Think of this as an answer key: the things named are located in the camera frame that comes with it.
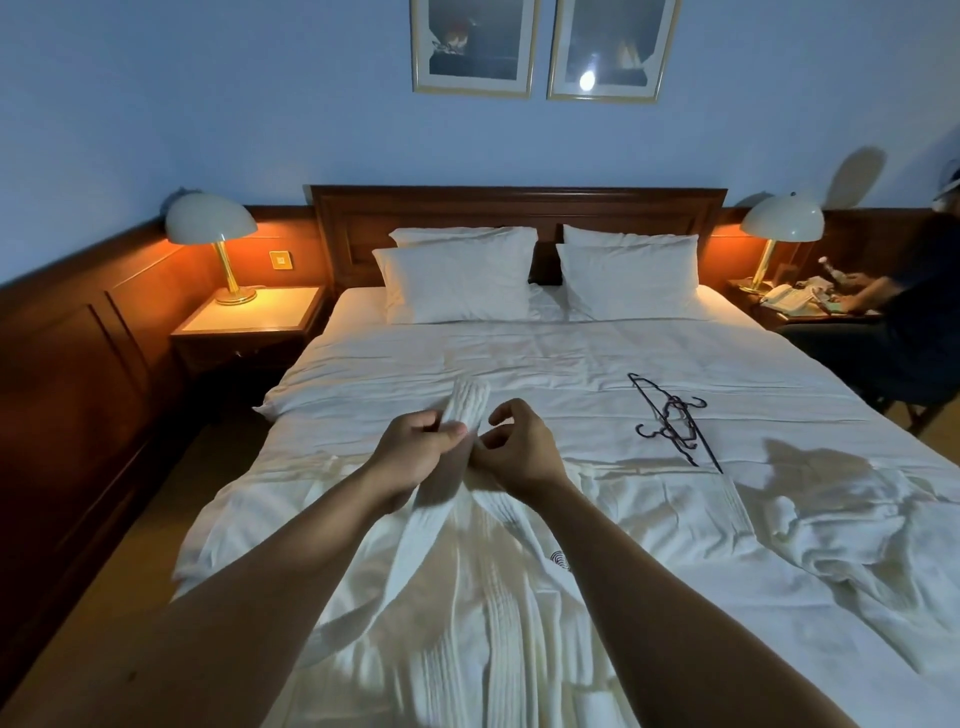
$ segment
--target blue wall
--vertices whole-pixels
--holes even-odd
[[[83,62],[20,39],[21,81],[44,88],[14,127],[29,183],[6,179],[17,202],[0,203],[19,270],[148,217],[176,184],[260,204],[301,204],[308,182],[716,185],[735,204],[823,197],[874,145],[887,163],[863,205],[923,206],[960,157],[956,0],[685,0],[650,106],[546,101],[553,0],[529,100],[414,94],[405,0],[59,5],[91,3],[126,32],[91,37],[89,10],[43,28],[94,45]]]
[[[179,179],[118,52],[121,6],[0,8],[0,281],[154,217]]]

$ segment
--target lamp base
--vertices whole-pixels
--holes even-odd
[[[773,286],[767,280],[761,283],[758,288],[754,288],[754,282],[751,279],[737,280],[734,284],[744,293],[753,293],[757,296],[764,296],[773,289]]]
[[[226,288],[217,291],[214,301],[220,305],[239,305],[256,298],[256,288],[237,288],[236,292]]]

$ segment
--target white bed sheet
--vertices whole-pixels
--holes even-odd
[[[462,323],[387,327],[375,290],[348,291],[331,326],[268,397],[277,417],[258,462],[318,449],[370,452],[396,414],[441,404],[457,373],[485,378],[491,407],[523,397],[567,459],[677,464],[672,445],[642,440],[654,419],[627,379],[648,376],[685,399],[750,507],[752,490],[795,477],[811,453],[863,459],[922,477],[960,500],[960,470],[879,416],[835,376],[764,331],[713,291],[698,295],[709,320]],[[707,464],[706,454],[697,453]],[[243,513],[210,504],[184,543],[199,553],[213,523]],[[921,676],[818,579],[769,551],[679,576],[745,624],[865,728],[955,725],[960,674]],[[482,666],[473,666],[482,675]],[[298,688],[309,712],[309,691]]]

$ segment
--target wooden headboard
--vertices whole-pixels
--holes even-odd
[[[383,285],[373,251],[396,228],[537,228],[530,281],[562,281],[564,223],[585,230],[709,239],[725,189],[563,187],[310,187],[337,292]]]

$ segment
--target artwork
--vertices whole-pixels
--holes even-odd
[[[410,0],[414,90],[529,96],[540,0]]]
[[[654,102],[681,0],[558,0],[551,99]]]

